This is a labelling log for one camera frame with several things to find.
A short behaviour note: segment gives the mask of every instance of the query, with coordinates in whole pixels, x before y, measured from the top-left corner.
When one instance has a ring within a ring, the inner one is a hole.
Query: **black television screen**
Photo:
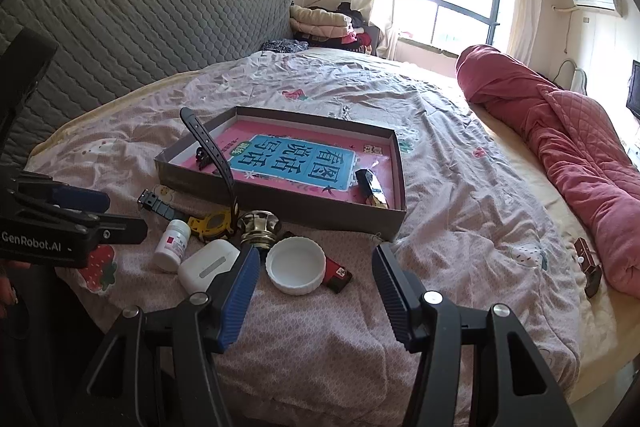
[[[629,97],[626,99],[626,107],[636,118],[640,118],[640,62],[637,60],[634,60],[634,70],[631,73]]]

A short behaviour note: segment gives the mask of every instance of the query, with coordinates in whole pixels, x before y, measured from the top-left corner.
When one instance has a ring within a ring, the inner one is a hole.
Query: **quilted gray headboard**
[[[290,0],[4,0],[0,54],[23,26],[60,46],[15,122],[0,163],[89,110],[171,74],[290,38]]]

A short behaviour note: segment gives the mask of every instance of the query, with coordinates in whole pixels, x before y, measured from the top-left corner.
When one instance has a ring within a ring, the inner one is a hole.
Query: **blue label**
[[[355,153],[348,149],[260,134],[229,165],[236,171],[347,190],[354,159]]]

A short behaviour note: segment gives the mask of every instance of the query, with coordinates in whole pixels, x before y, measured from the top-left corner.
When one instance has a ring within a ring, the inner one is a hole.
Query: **air conditioner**
[[[622,17],[621,0],[574,0],[574,4],[582,10]]]

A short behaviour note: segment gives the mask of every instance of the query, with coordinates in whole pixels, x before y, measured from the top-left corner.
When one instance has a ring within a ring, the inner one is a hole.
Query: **silver bolt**
[[[442,295],[438,292],[427,292],[422,298],[429,304],[440,304],[442,302]]]
[[[511,313],[509,308],[505,304],[496,304],[494,306],[494,313],[498,315],[498,317],[508,317]]]
[[[138,308],[137,306],[133,306],[131,308],[124,308],[122,311],[122,316],[125,317],[126,319],[132,319],[139,313],[140,313],[140,308]]]
[[[189,302],[194,306],[202,306],[209,300],[209,296],[203,292],[194,293],[189,297]]]

